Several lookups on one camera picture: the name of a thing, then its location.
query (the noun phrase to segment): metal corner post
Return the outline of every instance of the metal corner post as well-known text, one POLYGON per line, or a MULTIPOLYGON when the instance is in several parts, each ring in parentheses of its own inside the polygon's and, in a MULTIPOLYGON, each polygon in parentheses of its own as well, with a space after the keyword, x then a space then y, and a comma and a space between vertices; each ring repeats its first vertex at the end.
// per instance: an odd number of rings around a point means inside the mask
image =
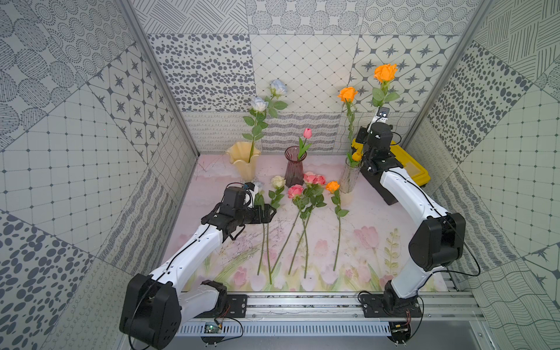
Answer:
POLYGON ((478 7, 473 13, 473 17, 469 22, 469 25, 463 31, 461 39, 459 39, 459 42, 457 43, 455 50, 451 54, 449 60, 447 60, 444 70, 441 72, 440 78, 437 80, 432 91, 428 95, 428 98, 426 98, 426 103, 424 103, 422 108, 420 108, 418 117, 412 124, 407 135, 405 136, 402 144, 403 149, 406 150, 406 148, 412 141, 412 138, 416 134, 416 131, 418 131, 420 124, 427 117, 428 113, 430 113, 430 109, 432 108, 432 105, 436 101, 437 97, 440 95, 441 91, 444 89, 445 85, 447 84, 447 81, 449 80, 451 74, 453 73, 453 70, 455 70, 455 67, 463 57, 463 54, 465 53, 465 49, 473 41, 474 34, 482 25, 484 19, 488 15, 488 12, 491 10, 494 1, 495 0, 480 0, 478 7))
POLYGON ((134 9, 134 7, 132 6, 129 0, 115 0, 115 3, 119 7, 120 12, 124 16, 125 20, 127 21, 130 27, 130 31, 136 38, 136 43, 141 47, 141 51, 143 51, 146 54, 147 61, 149 61, 149 63, 152 65, 153 71, 156 75, 156 79, 159 81, 161 86, 161 91, 163 92, 164 97, 167 101, 167 105, 173 110, 173 113, 179 119, 176 121, 179 125, 181 125, 181 128, 183 129, 183 132, 185 133, 185 136, 189 141, 189 144, 198 159, 198 157, 200 156, 200 152, 198 151, 197 145, 194 143, 194 139, 185 124, 183 115, 181 114, 181 111, 179 110, 179 107, 175 102, 175 98, 173 97, 171 88, 167 84, 167 79, 165 78, 163 72, 161 71, 157 58, 153 53, 152 48, 150 47, 150 44, 148 42, 148 37, 144 32, 140 20, 136 15, 136 10, 134 9))

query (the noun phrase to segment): floral tablecloth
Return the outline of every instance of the floral tablecloth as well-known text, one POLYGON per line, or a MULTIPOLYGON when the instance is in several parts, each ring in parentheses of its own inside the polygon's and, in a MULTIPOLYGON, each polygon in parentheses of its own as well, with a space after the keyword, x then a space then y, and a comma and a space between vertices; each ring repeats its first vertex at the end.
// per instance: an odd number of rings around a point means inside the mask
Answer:
MULTIPOLYGON (((338 180, 344 157, 308 156, 304 163, 305 171, 325 175, 327 181, 338 180)), ((268 155, 261 156, 258 161, 257 177, 267 193, 272 189, 270 179, 275 175, 284 175, 286 160, 283 156, 268 155)), ((225 186, 234 181, 239 181, 239 178, 226 156, 200 157, 167 246, 165 259, 171 257, 192 236, 200 225, 200 218, 213 209, 222 198, 225 186)), ((331 195, 325 191, 324 196, 327 206, 313 210, 307 227, 309 256, 305 277, 305 239, 295 254, 290 271, 303 226, 301 219, 296 219, 297 208, 285 196, 269 224, 268 253, 265 239, 260 270, 263 226, 247 225, 235 242, 228 239, 204 261, 184 290, 205 279, 213 279, 224 283, 229 291, 237 292, 382 291, 387 281, 396 277, 410 258, 408 242, 416 231, 412 219, 400 203, 387 206, 360 175, 354 191, 341 194, 342 208, 350 212, 342 218, 340 251, 337 266, 333 270, 338 220, 330 201, 331 195), (296 226, 278 257, 294 220, 296 226), (277 265, 271 276, 269 264, 271 269, 277 265)), ((447 288, 442 277, 435 274, 422 290, 447 291, 447 288)))

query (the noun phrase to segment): purple glass vase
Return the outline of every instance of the purple glass vase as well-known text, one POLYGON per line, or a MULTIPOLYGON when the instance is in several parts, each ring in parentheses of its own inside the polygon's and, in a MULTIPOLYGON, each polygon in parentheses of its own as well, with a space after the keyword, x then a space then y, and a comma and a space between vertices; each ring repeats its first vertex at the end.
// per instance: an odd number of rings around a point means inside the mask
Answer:
POLYGON ((288 188, 294 185, 304 184, 304 165, 302 161, 307 157, 307 152, 301 156, 301 159, 297 159, 297 155, 300 153, 300 146, 292 146, 286 148, 284 155, 288 160, 288 166, 286 167, 286 186, 288 188))

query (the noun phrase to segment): patterned wall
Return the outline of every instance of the patterned wall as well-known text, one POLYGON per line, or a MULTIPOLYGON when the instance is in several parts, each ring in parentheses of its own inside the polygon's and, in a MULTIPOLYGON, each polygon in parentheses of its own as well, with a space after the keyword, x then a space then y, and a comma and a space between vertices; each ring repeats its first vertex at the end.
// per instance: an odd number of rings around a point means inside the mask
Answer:
POLYGON ((113 1, 0 6, 3 349, 116 347, 162 258, 196 156, 143 57, 113 1))
MULTIPOLYGON (((559 346, 559 6, 497 1, 407 149, 467 220, 484 273, 457 278, 502 349, 559 346)), ((452 266, 477 271, 470 256, 452 266)))
POLYGON ((368 115, 371 89, 379 85, 374 69, 384 63, 400 69, 393 91, 401 98, 390 104, 390 121, 405 136, 478 3, 133 1, 199 150, 224 152, 241 141, 250 99, 264 97, 279 78, 289 106, 268 121, 260 149, 283 152, 311 126, 321 131, 310 152, 326 154, 348 147, 339 91, 354 86, 358 114, 368 115))

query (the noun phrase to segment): yellow box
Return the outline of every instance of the yellow box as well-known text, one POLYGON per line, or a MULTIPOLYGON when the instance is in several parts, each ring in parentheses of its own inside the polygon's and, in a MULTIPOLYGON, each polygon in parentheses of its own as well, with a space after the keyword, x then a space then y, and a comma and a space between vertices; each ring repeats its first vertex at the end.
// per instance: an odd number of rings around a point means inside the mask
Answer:
POLYGON ((391 142, 391 152, 418 186, 424 186, 430 181, 428 171, 394 141, 391 142))

